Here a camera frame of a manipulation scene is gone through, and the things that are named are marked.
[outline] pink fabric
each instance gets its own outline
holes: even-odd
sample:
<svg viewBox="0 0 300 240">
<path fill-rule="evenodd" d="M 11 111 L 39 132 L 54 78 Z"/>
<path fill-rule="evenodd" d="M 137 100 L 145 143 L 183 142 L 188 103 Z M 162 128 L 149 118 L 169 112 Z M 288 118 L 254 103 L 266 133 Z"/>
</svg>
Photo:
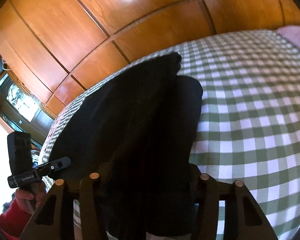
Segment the pink fabric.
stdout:
<svg viewBox="0 0 300 240">
<path fill-rule="evenodd" d="M 300 49 L 300 26 L 288 25 L 277 29 L 276 32 Z"/>
</svg>

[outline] red sleeve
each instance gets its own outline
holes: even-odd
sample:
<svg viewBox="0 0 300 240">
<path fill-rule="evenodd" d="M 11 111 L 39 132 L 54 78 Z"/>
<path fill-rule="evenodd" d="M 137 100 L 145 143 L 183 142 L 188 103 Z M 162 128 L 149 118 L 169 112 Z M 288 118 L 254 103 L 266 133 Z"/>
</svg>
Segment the red sleeve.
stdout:
<svg viewBox="0 0 300 240">
<path fill-rule="evenodd" d="M 6 235 L 8 240 L 14 240 L 15 237 L 20 237 L 30 218 L 31 215 L 21 210 L 14 199 L 7 212 L 0 216 L 0 229 L 9 236 L 14 236 L 11 238 Z"/>
</svg>

